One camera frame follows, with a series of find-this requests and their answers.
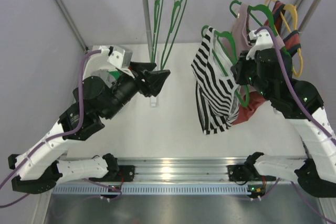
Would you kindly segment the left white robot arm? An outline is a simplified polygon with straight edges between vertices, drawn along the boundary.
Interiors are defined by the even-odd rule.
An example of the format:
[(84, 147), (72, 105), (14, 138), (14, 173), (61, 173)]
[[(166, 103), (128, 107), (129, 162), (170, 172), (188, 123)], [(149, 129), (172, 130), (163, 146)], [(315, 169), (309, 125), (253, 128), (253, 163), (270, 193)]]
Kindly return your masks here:
[(102, 119), (112, 119), (137, 93), (156, 97), (170, 75), (156, 70), (155, 63), (132, 62), (130, 74), (120, 72), (107, 84), (101, 77), (90, 76), (73, 91), (73, 103), (51, 130), (24, 154), (12, 154), (9, 168), (15, 172), (13, 191), (41, 194), (55, 186), (78, 179), (111, 182), (120, 169), (117, 158), (108, 153), (79, 161), (59, 158), (71, 147), (86, 141), (104, 128)]

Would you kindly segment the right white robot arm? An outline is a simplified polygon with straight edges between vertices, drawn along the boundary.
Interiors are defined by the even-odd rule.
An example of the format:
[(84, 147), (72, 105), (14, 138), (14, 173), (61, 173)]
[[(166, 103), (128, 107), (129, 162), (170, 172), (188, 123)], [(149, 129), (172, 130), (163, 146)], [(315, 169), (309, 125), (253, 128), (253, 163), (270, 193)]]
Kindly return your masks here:
[(295, 128), (306, 149), (304, 159), (255, 152), (238, 167), (239, 178), (273, 176), (298, 183), (309, 195), (335, 197), (335, 137), (316, 87), (292, 77), (292, 58), (275, 48), (242, 51), (231, 67), (238, 84), (253, 86)]

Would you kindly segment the black white striped tank top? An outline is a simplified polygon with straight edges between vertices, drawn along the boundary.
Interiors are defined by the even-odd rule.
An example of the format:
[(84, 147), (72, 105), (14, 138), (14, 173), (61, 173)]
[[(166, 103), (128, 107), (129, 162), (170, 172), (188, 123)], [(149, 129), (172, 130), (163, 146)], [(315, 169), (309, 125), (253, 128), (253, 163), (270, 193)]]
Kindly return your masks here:
[(205, 26), (202, 41), (191, 63), (195, 76), (198, 119), (205, 135), (229, 130), (238, 118), (239, 86), (230, 71), (232, 61), (219, 41), (217, 30)]

